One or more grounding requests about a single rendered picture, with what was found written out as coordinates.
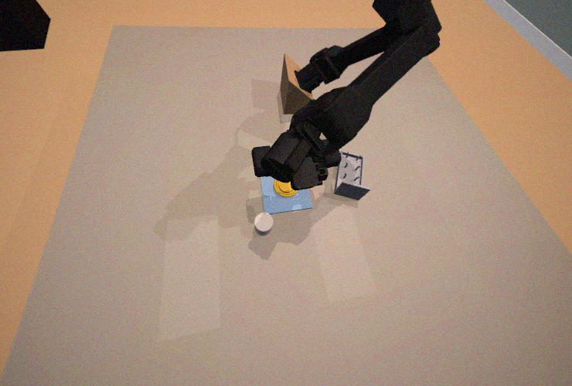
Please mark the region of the light blue rectangular mat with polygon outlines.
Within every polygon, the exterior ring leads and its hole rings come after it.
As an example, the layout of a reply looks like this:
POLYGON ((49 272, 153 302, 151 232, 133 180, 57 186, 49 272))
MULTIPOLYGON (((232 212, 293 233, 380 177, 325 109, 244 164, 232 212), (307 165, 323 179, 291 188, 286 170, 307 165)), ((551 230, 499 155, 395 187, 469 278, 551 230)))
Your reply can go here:
POLYGON ((260 177, 265 213, 283 213, 313 208, 308 189, 299 190, 291 197, 283 197, 276 193, 274 180, 271 176, 260 177))

